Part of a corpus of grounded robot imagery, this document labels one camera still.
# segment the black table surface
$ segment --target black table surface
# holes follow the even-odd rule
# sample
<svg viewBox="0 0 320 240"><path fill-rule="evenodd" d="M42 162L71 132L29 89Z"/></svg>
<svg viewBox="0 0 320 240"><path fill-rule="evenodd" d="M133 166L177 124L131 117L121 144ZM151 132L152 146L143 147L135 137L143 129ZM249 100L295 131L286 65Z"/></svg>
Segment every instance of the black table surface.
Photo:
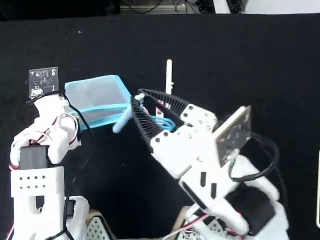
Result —
<svg viewBox="0 0 320 240"><path fill-rule="evenodd" d="M280 148L291 239L316 239L320 149L320 15L148 15L0 23L0 236L13 221L8 169L13 137L32 124L28 70L59 67L64 83L121 76L131 94L173 92L218 117L252 105L252 127ZM118 238L159 237L192 202L150 156L134 123L94 129L99 153L73 189L102 212ZM62 164L69 183L92 143ZM269 163L255 157L259 168ZM276 184L274 173L270 179Z"/></svg>

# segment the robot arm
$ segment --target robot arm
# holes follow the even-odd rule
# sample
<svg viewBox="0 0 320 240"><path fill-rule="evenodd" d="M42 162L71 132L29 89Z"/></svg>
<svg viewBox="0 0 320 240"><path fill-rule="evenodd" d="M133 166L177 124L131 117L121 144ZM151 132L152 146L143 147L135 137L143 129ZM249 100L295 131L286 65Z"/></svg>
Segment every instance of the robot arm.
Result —
<svg viewBox="0 0 320 240"><path fill-rule="evenodd" d="M65 112L69 102L59 94L34 102L39 117L14 137L10 152L11 196L14 198L14 240L44 240L63 230L65 182L59 164L81 145L78 119ZM42 211L36 197L44 196ZM75 240L85 236L88 201L70 198L67 229ZM69 239L65 234L56 239Z"/></svg>
<svg viewBox="0 0 320 240"><path fill-rule="evenodd" d="M151 98L164 113L182 121L174 132L163 130L140 108L140 102L131 98L133 119L151 155L178 179L204 213L219 217L239 235L249 233L250 223L226 198L240 184L233 180L235 177L259 172L246 157L239 155L251 138L250 107L240 107L219 125L212 112L181 98L148 89L139 92ZM264 176L244 183L263 192L270 206L279 199L278 190Z"/></svg>

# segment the wire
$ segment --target wire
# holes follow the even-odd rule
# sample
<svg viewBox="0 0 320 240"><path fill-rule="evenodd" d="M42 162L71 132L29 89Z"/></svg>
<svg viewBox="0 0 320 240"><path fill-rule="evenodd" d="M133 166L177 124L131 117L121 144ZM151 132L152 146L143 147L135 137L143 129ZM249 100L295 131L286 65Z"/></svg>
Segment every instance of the wire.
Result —
<svg viewBox="0 0 320 240"><path fill-rule="evenodd" d="M197 11L194 9L193 6L197 6L197 5L195 5L195 3L192 4L192 2L190 2L190 1L188 1L188 0L185 0L185 2L186 2L187 4L189 4L190 8L191 8L191 9L193 10L193 12L196 14Z"/></svg>
<svg viewBox="0 0 320 240"><path fill-rule="evenodd" d="M7 234L5 235L5 238L4 238L4 240L9 240L9 238L11 237L11 235L12 235L12 233L13 233L13 231L14 231L14 228L15 228L15 226L14 226L15 224L14 223L12 223L12 225L11 225L11 227L10 227L10 229L9 229L9 231L7 232Z"/></svg>
<svg viewBox="0 0 320 240"><path fill-rule="evenodd" d="M147 13L151 12L152 10L156 9L157 7L159 7L159 5L163 2L163 0L159 0L159 2L154 7L150 8L147 11L137 11L132 6L130 6L128 3L126 3L125 1L122 1L122 2L124 5L126 5L128 8L130 8L136 14L147 14Z"/></svg>
<svg viewBox="0 0 320 240"><path fill-rule="evenodd" d="M265 152L265 154L269 156L269 158L272 158L271 153L267 151L263 145L261 145L261 148ZM287 192L286 184L278 166L276 166L274 170L275 170L275 174L278 177L280 187L281 187L282 204L284 206L284 209L287 211L288 210L288 192Z"/></svg>
<svg viewBox="0 0 320 240"><path fill-rule="evenodd" d="M93 136L94 134L91 131L91 128L90 128L89 124L87 123L86 119L84 118L84 116L82 115L82 113L70 103L69 98L62 91L50 91L50 92L47 92L45 94L39 95L39 96L27 101L26 103L32 105L39 99L42 99L42 98L44 98L46 96L50 96L50 95L56 95L56 94L62 95L64 97L64 99L66 99L68 101L69 107L79 115L79 117L81 118L82 122L84 123L86 129L88 130L90 135Z"/></svg>
<svg viewBox="0 0 320 240"><path fill-rule="evenodd" d="M228 168L229 177L234 182L242 183L242 182L247 182L247 181L253 181L253 180L256 180L261 177L265 177L269 173L271 173L278 165L278 162L279 162L278 146L270 139L262 137L257 133L251 133L251 137L259 143L262 150L264 150L264 147L268 147L274 151L274 156L271 158L271 164L266 169L264 169L263 171L260 171L258 173L249 174L249 175L245 175L242 177L232 177L232 169L233 169L233 167L236 163L236 159L237 159L237 158L235 158L234 160L232 160L232 162L230 163L229 168Z"/></svg>
<svg viewBox="0 0 320 240"><path fill-rule="evenodd" d="M78 121L77 121L77 119L76 119L72 114L70 114L70 113L68 113L68 112L64 112L64 113L60 114L60 115L56 118L56 120L58 121L59 118L61 118L61 117L64 118L65 116L68 116L69 118L71 118L71 119L74 121L74 123L75 123L74 136L71 138L71 141L69 142L69 145L71 145L71 144L77 139L78 128L79 128L79 126L78 126Z"/></svg>
<svg viewBox="0 0 320 240"><path fill-rule="evenodd" d="M9 163L9 169L11 171L15 171L15 170L19 170L19 167L18 166L14 166L12 163Z"/></svg>
<svg viewBox="0 0 320 240"><path fill-rule="evenodd" d="M174 6L174 11L178 12L178 5L180 4L182 0L179 0L176 4L175 4L175 0L172 0L172 4Z"/></svg>
<svg viewBox="0 0 320 240"><path fill-rule="evenodd" d="M162 238L162 240L166 240L166 239L168 239L168 238L170 238L170 237L172 237L172 236L174 236L174 235L176 235L176 234L178 234L178 233L180 233L180 232L182 232L182 231L184 231L184 230L186 230L186 229L191 228L195 223L197 223L198 221L205 220L207 217L209 217L208 214L204 214L204 215L198 217L197 219L191 221L190 223L184 225L183 227L180 227L180 228L178 228L177 230L173 231L172 233L164 236L164 237Z"/></svg>

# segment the black cable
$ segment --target black cable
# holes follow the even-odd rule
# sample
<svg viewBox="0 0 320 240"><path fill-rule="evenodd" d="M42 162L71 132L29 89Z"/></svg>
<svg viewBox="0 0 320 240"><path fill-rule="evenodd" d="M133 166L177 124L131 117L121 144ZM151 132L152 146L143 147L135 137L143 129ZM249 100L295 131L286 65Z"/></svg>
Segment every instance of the black cable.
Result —
<svg viewBox="0 0 320 240"><path fill-rule="evenodd" d="M232 169L233 169L233 167L235 165L235 162L236 162L236 159L234 159L231 162L231 164L229 165L229 168L228 168L229 177L234 182L242 183L242 182L247 182L247 181L253 181L253 180L256 180L256 179L261 178L261 177L265 177L269 173L271 173L272 170L274 170L278 165L278 162L279 162L279 149L278 149L278 146L273 141L271 141L270 139L262 137L257 133L251 133L251 137L259 143L259 145L261 146L261 148L263 150L265 149L264 147L268 147L271 150L273 150L274 154L273 154L273 157L271 158L271 164L266 169L264 169L264 170L262 170L262 171L260 171L258 173L249 174L249 175L245 175L245 176L242 176L242 177L232 177L231 176L232 175Z"/></svg>
<svg viewBox="0 0 320 240"><path fill-rule="evenodd" d="M61 91L51 91L51 92L47 92L45 94L42 94L40 96L37 96L29 101L27 101L28 104L34 104L37 100L39 99L42 99L44 97L47 97L47 96L50 96L50 95L55 95L55 94L59 94L59 95L62 95L67 101L68 101L68 104L69 104L69 107L71 109L73 109L78 115L79 117L81 118L81 120L83 121L84 125L86 126L87 130L89 131L91 137L93 138L94 135L93 135L93 132L91 131L91 128L89 126L89 124L87 123L86 119L84 118L84 116L82 115L82 113L77 109L75 108L73 105L71 105L68 97L66 96L65 93L61 92ZM63 207L63 224L62 224L62 231L58 232L56 235L54 236L50 236L48 237L46 240L54 240L58 237L60 237L61 235L63 234L66 234L67 237L70 239L70 240L75 240L74 237L71 235L71 233L69 232L69 230L67 229L67 210L68 210L68 203L69 203L69 199L70 199L70 195L71 195L71 190L78 178L78 176L81 174L81 172L86 168L86 166L88 165L88 163L91 161L91 159L93 158L93 156L95 155L95 152L92 153L92 155L87 158L86 161L84 161L83 165L81 166L81 168L79 169L79 171L77 172L77 174L74 176L72 182L71 182L71 185L70 185L70 189L69 191L66 191L65 192L65 200L64 200L64 207Z"/></svg>
<svg viewBox="0 0 320 240"><path fill-rule="evenodd" d="M172 0L172 4L174 6L174 11L178 12L178 5L180 4L182 0L179 0L176 4L175 4L175 0Z"/></svg>
<svg viewBox="0 0 320 240"><path fill-rule="evenodd" d="M156 9L157 7L159 7L159 5L163 2L163 0L159 0L159 2L152 8L150 8L149 10L147 11L137 11L135 10L132 6L130 6L128 3L126 3L125 1L122 0L122 3L124 5L126 5L128 8L130 8L134 13L136 14L147 14L149 12L151 12L152 10Z"/></svg>
<svg viewBox="0 0 320 240"><path fill-rule="evenodd" d="M265 152L265 154L267 154L270 158L272 158L272 155L269 151L267 151L263 146L261 146L262 150ZM284 206L285 210L288 210L288 192L287 192L287 188L286 188L286 184L284 181L284 178L282 177L282 174L280 172L280 169L278 168L278 166L276 166L274 168L275 174L278 177L279 183L280 183L280 187L281 187L281 195L282 195L282 204Z"/></svg>
<svg viewBox="0 0 320 240"><path fill-rule="evenodd" d="M197 11L194 9L194 5L192 5L192 3L190 2L190 1L188 1L188 0L185 0L186 1L186 3L187 4L189 4L189 6L190 6L190 8L194 11L194 13L196 14L197 13Z"/></svg>

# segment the blue object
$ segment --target blue object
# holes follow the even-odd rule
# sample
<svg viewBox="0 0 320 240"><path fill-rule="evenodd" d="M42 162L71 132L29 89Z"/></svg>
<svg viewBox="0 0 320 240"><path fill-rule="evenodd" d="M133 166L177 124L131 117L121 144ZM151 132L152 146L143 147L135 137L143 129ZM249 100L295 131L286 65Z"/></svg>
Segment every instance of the blue object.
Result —
<svg viewBox="0 0 320 240"><path fill-rule="evenodd" d="M113 124L130 106L130 93L118 75L67 82L65 94L91 128ZM75 113L71 108L66 110Z"/></svg>

